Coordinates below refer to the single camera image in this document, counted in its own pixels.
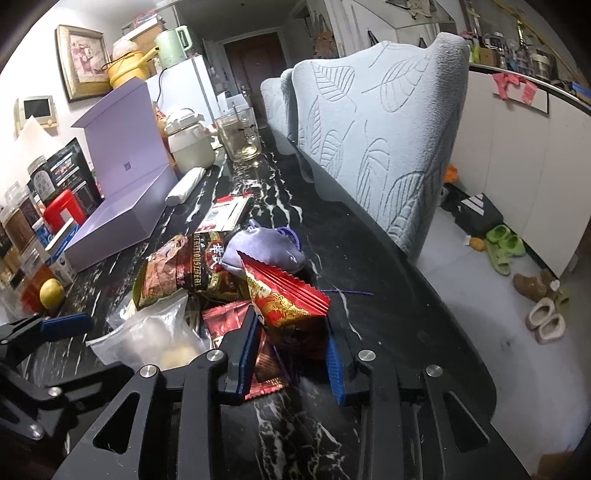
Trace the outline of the small dark red sachet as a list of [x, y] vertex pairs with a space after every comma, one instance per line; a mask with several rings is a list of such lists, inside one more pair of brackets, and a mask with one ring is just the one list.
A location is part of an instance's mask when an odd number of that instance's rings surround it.
[[[221, 346], [224, 335], [242, 327], [252, 304], [248, 300], [235, 301], [226, 305], [207, 309], [202, 314], [204, 324], [211, 335], [212, 345]], [[257, 340], [256, 361], [252, 367], [252, 380], [249, 390], [242, 398], [250, 400], [282, 390], [287, 387], [287, 374], [276, 356], [273, 346], [267, 339], [266, 332], [261, 330]]]

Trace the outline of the red gold snack packet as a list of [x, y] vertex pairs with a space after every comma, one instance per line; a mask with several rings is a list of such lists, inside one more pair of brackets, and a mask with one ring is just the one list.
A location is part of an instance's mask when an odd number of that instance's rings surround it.
[[245, 252], [238, 252], [238, 257], [253, 307], [274, 344], [295, 345], [322, 336], [331, 306], [325, 293]]

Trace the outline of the clear plastic bag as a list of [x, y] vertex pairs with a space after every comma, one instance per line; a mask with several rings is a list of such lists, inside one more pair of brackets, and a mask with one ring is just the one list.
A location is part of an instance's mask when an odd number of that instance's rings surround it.
[[137, 371], [147, 364], [160, 370], [188, 365], [211, 350], [187, 322], [192, 311], [186, 292], [178, 291], [131, 315], [108, 334], [86, 343], [104, 365], [120, 362]]

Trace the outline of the purple satin pouch with tassel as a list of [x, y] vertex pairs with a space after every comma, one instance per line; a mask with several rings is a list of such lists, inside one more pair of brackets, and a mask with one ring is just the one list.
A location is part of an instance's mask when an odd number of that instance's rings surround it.
[[307, 262], [307, 257], [301, 251], [301, 240], [293, 229], [266, 228], [253, 219], [231, 237], [221, 257], [224, 270], [245, 279], [239, 252], [290, 274], [301, 271]]

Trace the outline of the yellow lemon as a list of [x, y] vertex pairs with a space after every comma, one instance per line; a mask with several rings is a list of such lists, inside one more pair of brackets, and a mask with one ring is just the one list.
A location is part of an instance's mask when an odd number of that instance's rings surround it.
[[48, 279], [39, 290], [39, 298], [47, 311], [56, 311], [65, 298], [64, 287], [57, 279]]

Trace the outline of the brown spice jar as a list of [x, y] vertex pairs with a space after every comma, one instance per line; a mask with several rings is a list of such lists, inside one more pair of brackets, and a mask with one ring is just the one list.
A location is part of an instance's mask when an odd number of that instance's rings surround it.
[[19, 253], [36, 239], [34, 225], [42, 219], [30, 194], [9, 200], [1, 212], [2, 227]]

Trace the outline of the dark label jar white lid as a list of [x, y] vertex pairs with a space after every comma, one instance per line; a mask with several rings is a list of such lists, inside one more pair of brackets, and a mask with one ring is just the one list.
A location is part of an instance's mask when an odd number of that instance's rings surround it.
[[44, 206], [48, 206], [59, 195], [59, 189], [50, 175], [47, 159], [43, 155], [37, 157], [27, 167], [27, 172], [29, 189], [39, 196]]

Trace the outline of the black snack package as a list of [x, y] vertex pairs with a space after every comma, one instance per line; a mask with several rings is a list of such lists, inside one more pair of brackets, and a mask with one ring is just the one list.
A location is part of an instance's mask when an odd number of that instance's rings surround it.
[[95, 178], [76, 138], [47, 160], [47, 173], [54, 191], [45, 204], [65, 190], [72, 192], [87, 217], [101, 204], [102, 197]]

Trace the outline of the white foam board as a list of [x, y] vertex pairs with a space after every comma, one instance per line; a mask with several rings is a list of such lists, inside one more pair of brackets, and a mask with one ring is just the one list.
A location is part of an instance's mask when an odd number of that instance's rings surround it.
[[40, 156], [49, 159], [64, 147], [75, 134], [71, 129], [51, 135], [39, 122], [31, 117], [26, 120], [19, 136], [8, 138], [1, 135], [1, 196], [15, 182], [26, 184], [30, 176], [28, 167]]

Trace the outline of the near light blue chair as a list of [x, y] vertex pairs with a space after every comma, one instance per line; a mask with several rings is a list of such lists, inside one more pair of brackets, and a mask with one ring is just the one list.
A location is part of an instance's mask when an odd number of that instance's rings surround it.
[[469, 47], [383, 41], [295, 65], [297, 146], [416, 262], [444, 185], [467, 94]]

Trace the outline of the light blue chair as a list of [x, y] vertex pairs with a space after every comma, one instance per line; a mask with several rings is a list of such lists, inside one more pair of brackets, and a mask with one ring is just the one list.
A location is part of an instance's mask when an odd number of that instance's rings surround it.
[[444, 185], [467, 94], [469, 47], [383, 41], [295, 65], [297, 146], [416, 262]]
[[297, 143], [297, 98], [294, 92], [293, 68], [288, 68], [280, 77], [267, 78], [260, 84], [266, 121], [271, 128]]

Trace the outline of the far light blue chair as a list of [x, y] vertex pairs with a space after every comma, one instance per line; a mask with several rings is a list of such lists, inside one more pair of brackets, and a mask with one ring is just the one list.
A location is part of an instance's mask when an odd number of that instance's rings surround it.
[[288, 68], [280, 77], [267, 78], [260, 84], [266, 121], [271, 128], [297, 143], [297, 98], [294, 92], [293, 68]]

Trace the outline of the yellow pot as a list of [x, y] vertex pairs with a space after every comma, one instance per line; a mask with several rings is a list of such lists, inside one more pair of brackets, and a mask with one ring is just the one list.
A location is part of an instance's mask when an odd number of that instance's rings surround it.
[[145, 54], [136, 50], [104, 64], [102, 69], [108, 76], [111, 88], [116, 89], [133, 78], [147, 80], [150, 77], [148, 62], [158, 53], [158, 47], [153, 47]]

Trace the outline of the white cabinet counter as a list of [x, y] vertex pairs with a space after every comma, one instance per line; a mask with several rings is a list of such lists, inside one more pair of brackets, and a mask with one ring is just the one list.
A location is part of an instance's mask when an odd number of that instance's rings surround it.
[[556, 275], [590, 220], [590, 108], [538, 85], [531, 106], [502, 100], [493, 71], [473, 67], [452, 162], [469, 194], [484, 193]]

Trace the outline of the green electric kettle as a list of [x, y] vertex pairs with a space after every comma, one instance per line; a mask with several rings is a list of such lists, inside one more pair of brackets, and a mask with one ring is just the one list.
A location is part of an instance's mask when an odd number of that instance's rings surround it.
[[187, 59], [187, 51], [193, 42], [185, 25], [164, 30], [154, 39], [162, 68], [170, 68]]

